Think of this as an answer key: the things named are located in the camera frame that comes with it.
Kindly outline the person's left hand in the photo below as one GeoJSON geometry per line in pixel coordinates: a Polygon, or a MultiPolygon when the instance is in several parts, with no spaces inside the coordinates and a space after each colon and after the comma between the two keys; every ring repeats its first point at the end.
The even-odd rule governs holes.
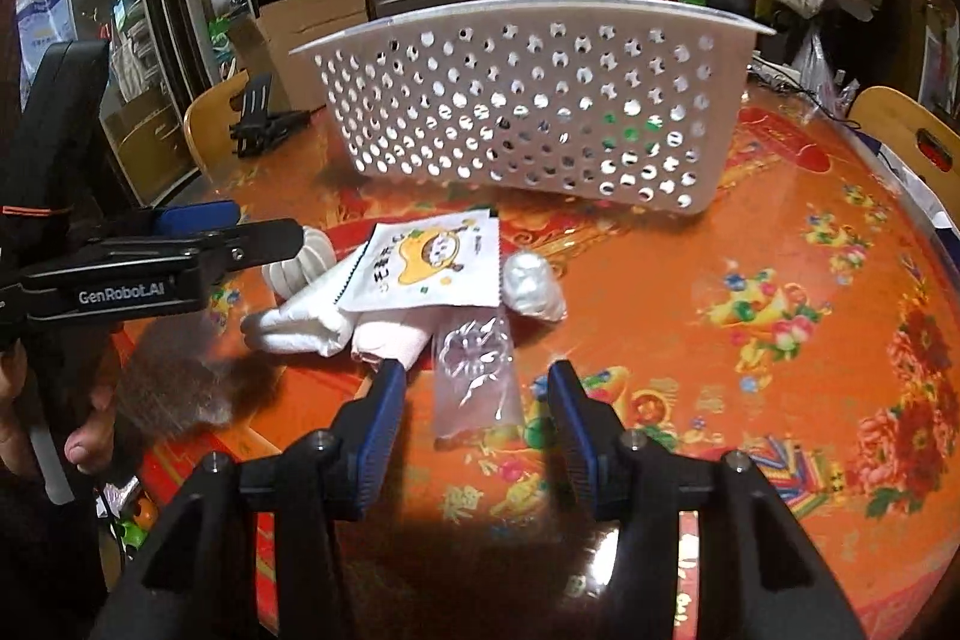
{"type": "Polygon", "coordinates": [[[34,344],[2,339],[2,470],[37,477],[36,458],[16,400],[28,377],[53,399],[64,457],[83,474],[109,466],[114,453],[119,358],[107,326],[75,326],[39,336],[34,344]]]}

